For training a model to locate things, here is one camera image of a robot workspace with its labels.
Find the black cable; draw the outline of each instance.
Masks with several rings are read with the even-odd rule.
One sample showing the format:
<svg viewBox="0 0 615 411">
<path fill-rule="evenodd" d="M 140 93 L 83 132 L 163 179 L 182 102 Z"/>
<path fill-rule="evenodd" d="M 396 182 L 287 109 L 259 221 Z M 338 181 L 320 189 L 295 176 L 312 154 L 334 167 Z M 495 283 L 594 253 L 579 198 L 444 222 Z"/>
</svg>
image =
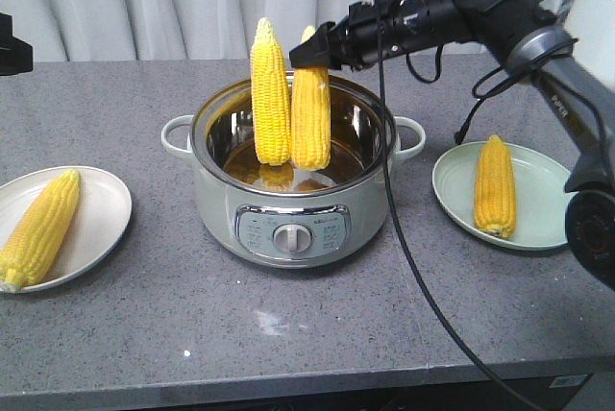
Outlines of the black cable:
<svg viewBox="0 0 615 411">
<path fill-rule="evenodd" d="M 404 237 L 404 232 L 400 224 L 399 216 L 397 214 L 397 207 L 395 206 L 395 199 L 393 198 L 393 191 L 391 189 L 391 179 L 390 179 L 389 172 L 388 172 L 387 161 L 388 161 L 389 147 L 388 147 L 388 143 L 386 140 L 386 121 L 384 119 L 386 115 L 386 95 L 385 95 L 385 89 L 384 89 L 385 88 L 384 86 L 384 65 L 383 65 L 384 60 L 382 57 L 382 24 L 381 24 L 381 16 L 380 16 L 379 10 L 376 10 L 376 25 L 377 25 L 377 30 L 378 30 L 378 71 L 379 71 L 379 82 L 380 82 L 381 118 L 383 122 L 381 124 L 381 131 L 382 131 L 382 140 L 383 140 L 383 143 L 382 143 L 382 150 L 383 150 L 382 171 L 384 174 L 384 187 L 386 190 L 386 199 L 388 201 L 393 225 L 395 227 L 395 231 L 397 233 L 400 245 L 402 246 L 402 249 L 404 251 L 404 255 L 406 257 L 407 263 L 410 266 L 410 270 L 412 271 L 412 274 L 414 275 L 414 278 L 416 279 L 416 282 L 418 283 L 421 289 L 421 292 L 423 293 L 423 296 L 427 300 L 428 304 L 430 305 L 431 310 L 437 317 L 440 324 L 446 329 L 446 331 L 451 336 L 451 338 L 455 341 L 457 346 L 477 366 L 477 368 L 479 368 L 479 370 L 483 374 L 485 374 L 489 379 L 491 379 L 493 382 L 499 385 L 502 389 L 507 391 L 510 395 L 514 396 L 517 400 L 519 400 L 520 402 L 522 402 L 529 408 L 533 409 L 534 411 L 547 411 L 541 406 L 538 406 L 537 404 L 533 403 L 529 399 L 525 398 L 523 395 L 519 394 L 517 391 L 515 391 L 513 388 L 507 385 L 494 371 L 492 371 L 487 365 L 485 365 L 476 356 L 476 354 L 465 344 L 465 342 L 463 342 L 463 340 L 455 332 L 455 329 L 453 328 L 451 323 L 446 319 L 446 317 L 442 313 L 442 310 L 440 309 L 438 304 L 435 302 L 428 286 L 425 284 L 425 281 L 423 280 L 423 277 L 421 276 L 421 273 L 418 269 L 418 266 L 416 265 L 416 262 L 414 261 L 414 258 L 412 257 L 412 253 L 410 252 L 410 249 L 407 245 L 406 238 Z"/>
<path fill-rule="evenodd" d="M 406 53 L 406 67 L 410 74 L 421 83 L 428 85 L 437 82 L 442 75 L 442 51 L 444 51 L 444 45 L 440 44 L 435 50 L 435 76 L 433 78 L 425 78 L 419 72 L 416 71 L 412 65 L 410 54 Z"/>
<path fill-rule="evenodd" d="M 470 123 L 472 122 L 472 118 L 474 117 L 474 114 L 477 112 L 479 107 L 484 103 L 484 101 L 492 97 L 495 97 L 499 94 L 502 94 L 504 91 L 509 89 L 511 86 L 519 83 L 524 78 L 530 76 L 533 72 L 540 69 L 540 67 L 542 67 L 548 60 L 570 56 L 570 53 L 566 53 L 566 52 L 557 53 L 557 52 L 564 48 L 572 46 L 577 41 L 578 40 L 576 38 L 571 38 L 559 44 L 556 44 L 555 46 L 552 46 L 550 49 L 548 49 L 544 53 L 537 56 L 530 64 L 528 64 L 527 66 L 524 66 L 523 69 L 518 70 L 516 72 L 512 72 L 508 77 L 500 81 L 497 85 L 493 86 L 491 89 L 489 89 L 487 92 L 483 94 L 479 93 L 479 86 L 483 85 L 487 80 L 489 80 L 494 75 L 503 71 L 504 68 L 502 66 L 499 66 L 497 68 L 494 68 L 487 74 L 485 74 L 483 77 L 481 77 L 474 84 L 474 86 L 472 86 L 472 95 L 476 97 L 478 101 L 474 104 L 474 106 L 470 110 L 470 113 L 468 113 L 468 116 L 466 117 L 465 121 L 461 125 L 461 128 L 459 129 L 459 131 L 455 133 L 455 136 L 454 136 L 455 144 L 460 145 L 463 142 L 463 139 L 465 138 L 466 134 L 470 130 Z"/>
</svg>

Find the white plate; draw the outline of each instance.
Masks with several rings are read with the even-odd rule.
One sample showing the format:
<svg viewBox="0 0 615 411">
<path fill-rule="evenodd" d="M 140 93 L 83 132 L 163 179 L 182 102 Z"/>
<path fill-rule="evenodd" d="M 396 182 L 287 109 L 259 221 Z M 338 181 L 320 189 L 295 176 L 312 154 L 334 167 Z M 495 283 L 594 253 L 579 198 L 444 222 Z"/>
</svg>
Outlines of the white plate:
<svg viewBox="0 0 615 411">
<path fill-rule="evenodd" d="M 0 248 L 42 189 L 69 168 L 81 174 L 81 194 L 73 222 L 43 281 L 25 286 L 20 293 L 57 286 L 91 269 L 109 253 L 128 226 L 132 200 L 123 181 L 98 168 L 58 166 L 36 171 L 0 187 Z"/>
<path fill-rule="evenodd" d="M 517 193 L 517 228 L 508 239 L 474 227 L 474 180 L 485 142 L 470 142 L 446 152 L 433 166 L 435 195 L 451 218 L 489 243 L 515 250 L 546 250 L 566 244 L 564 217 L 574 193 L 564 192 L 570 172 L 536 151 L 506 144 L 512 156 Z"/>
</svg>

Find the corn cob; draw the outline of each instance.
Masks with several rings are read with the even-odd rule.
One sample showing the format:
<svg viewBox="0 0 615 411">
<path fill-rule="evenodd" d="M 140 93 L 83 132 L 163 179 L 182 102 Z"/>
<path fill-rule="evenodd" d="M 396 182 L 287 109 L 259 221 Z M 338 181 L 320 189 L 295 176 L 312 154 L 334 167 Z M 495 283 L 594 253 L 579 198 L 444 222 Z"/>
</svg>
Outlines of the corn cob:
<svg viewBox="0 0 615 411">
<path fill-rule="evenodd" d="M 17 291 L 45 277 L 77 207 L 79 180 L 79 171 L 67 170 L 49 182 L 28 207 L 0 251 L 0 280 L 5 289 Z"/>
<path fill-rule="evenodd" d="M 517 199 L 510 151 L 491 135 L 480 152 L 475 183 L 474 222 L 477 229 L 509 238 L 517 226 Z"/>
<path fill-rule="evenodd" d="M 314 35 L 304 30 L 301 41 Z M 324 169 L 331 160 L 331 88 L 326 67 L 298 68 L 294 72 L 290 117 L 290 153 L 300 169 Z"/>
<path fill-rule="evenodd" d="M 282 46 L 266 17 L 258 22 L 250 62 L 257 158 L 279 166 L 290 159 L 290 91 Z"/>
</svg>

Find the electric pot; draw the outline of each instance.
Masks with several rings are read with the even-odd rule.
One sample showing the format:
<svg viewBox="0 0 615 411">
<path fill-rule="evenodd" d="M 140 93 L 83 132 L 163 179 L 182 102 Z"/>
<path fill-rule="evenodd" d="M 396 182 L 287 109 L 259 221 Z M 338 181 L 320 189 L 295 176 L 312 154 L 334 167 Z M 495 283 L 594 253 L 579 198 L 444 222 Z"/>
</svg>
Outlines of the electric pot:
<svg viewBox="0 0 615 411">
<path fill-rule="evenodd" d="M 292 86 L 292 72 L 287 74 Z M 260 164 L 254 149 L 249 80 L 230 85 L 195 115 L 167 122 L 161 143 L 194 174 L 196 205 L 206 228 L 232 253 L 258 264 L 304 268 L 334 262 L 358 250 L 388 213 L 382 172 L 381 124 L 386 125 L 388 166 L 423 150 L 423 127 L 387 111 L 378 97 L 331 76 L 332 156 L 319 171 Z M 186 148 L 169 142 L 187 126 Z M 398 127 L 419 136 L 401 149 Z"/>
</svg>

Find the control panel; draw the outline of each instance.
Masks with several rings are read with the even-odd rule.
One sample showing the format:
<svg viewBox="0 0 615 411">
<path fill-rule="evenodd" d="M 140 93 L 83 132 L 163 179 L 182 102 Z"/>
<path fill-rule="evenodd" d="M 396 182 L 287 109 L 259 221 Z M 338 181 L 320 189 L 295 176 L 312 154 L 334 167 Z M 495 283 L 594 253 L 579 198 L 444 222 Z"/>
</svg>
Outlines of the control panel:
<svg viewBox="0 0 615 411">
<path fill-rule="evenodd" d="M 235 236 L 249 252 L 279 259 L 310 259 L 337 251 L 350 232 L 344 205 L 282 208 L 243 205 Z"/>
</svg>

